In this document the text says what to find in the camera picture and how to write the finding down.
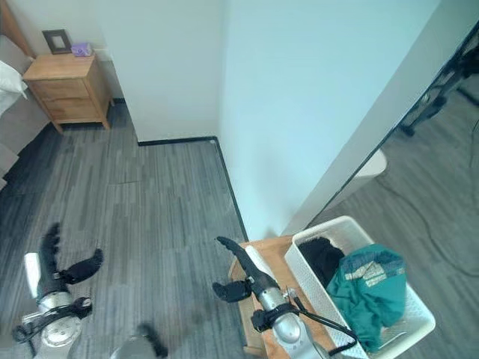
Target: nightstand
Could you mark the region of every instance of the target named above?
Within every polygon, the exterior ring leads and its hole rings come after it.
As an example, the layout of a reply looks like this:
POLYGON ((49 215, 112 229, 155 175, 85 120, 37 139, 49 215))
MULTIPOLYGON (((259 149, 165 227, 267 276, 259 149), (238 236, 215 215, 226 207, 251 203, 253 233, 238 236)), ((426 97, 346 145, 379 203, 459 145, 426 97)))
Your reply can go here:
POLYGON ((62 123, 101 122, 110 128, 106 112, 112 95, 95 55, 40 55, 23 79, 60 133, 62 123))

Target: white pillow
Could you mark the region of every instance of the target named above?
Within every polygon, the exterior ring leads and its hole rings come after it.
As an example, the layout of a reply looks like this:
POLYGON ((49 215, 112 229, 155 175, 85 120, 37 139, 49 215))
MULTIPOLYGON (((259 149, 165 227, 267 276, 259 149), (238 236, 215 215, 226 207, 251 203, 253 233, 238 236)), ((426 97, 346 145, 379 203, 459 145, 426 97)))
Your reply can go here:
POLYGON ((22 81, 22 75, 20 75, 12 66, 7 65, 5 62, 0 61, 0 90, 21 93, 25 98, 26 88, 28 86, 22 81))

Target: picture frame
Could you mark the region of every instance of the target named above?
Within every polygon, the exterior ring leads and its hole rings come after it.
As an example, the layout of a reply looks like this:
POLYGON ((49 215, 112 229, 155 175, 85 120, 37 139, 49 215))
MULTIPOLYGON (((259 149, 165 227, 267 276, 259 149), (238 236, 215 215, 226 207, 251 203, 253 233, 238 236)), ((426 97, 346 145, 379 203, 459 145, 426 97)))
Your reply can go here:
POLYGON ((53 55, 71 52, 72 46, 65 30, 44 30, 42 33, 53 55))

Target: green cloth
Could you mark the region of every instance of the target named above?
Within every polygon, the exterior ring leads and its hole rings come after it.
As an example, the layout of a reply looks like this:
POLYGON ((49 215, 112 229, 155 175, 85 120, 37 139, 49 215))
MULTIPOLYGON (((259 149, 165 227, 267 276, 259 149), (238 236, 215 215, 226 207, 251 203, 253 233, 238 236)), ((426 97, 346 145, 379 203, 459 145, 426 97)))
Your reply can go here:
POLYGON ((368 245, 341 259, 326 290, 363 348, 375 352, 381 327, 404 314, 406 267, 399 254, 368 245))

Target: white laundry basket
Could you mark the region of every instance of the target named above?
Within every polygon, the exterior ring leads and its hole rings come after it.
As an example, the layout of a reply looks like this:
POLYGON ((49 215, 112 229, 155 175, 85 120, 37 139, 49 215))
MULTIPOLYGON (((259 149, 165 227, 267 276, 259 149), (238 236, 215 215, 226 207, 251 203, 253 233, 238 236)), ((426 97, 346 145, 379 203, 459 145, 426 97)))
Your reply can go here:
MULTIPOLYGON (((293 244, 284 255, 290 270, 316 313, 346 325, 342 315, 298 248, 300 244, 319 236, 329 239, 331 244, 340 248, 345 255, 372 244, 373 240, 354 219, 343 216, 297 233, 293 237, 293 244)), ((416 344, 435 326, 436 320, 433 314, 407 284, 406 309, 403 318, 391 327, 383 328, 381 349, 378 352, 366 353, 358 344, 342 354, 346 358, 392 359, 416 344)), ((340 331, 329 327, 326 329, 336 346, 341 346, 351 340, 340 331)))

